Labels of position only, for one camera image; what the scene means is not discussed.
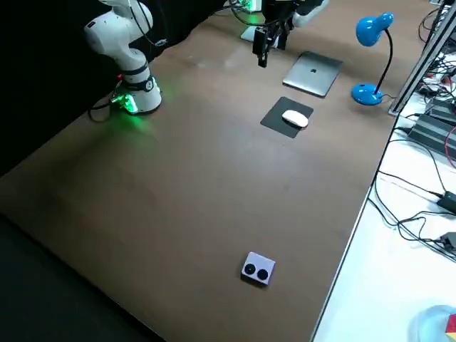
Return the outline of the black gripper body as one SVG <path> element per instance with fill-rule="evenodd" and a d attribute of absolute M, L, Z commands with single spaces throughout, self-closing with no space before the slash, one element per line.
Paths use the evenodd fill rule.
<path fill-rule="evenodd" d="M 298 6 L 298 1 L 262 0 L 261 13 L 265 19 L 263 27 L 286 24 L 292 30 L 292 18 Z"/>

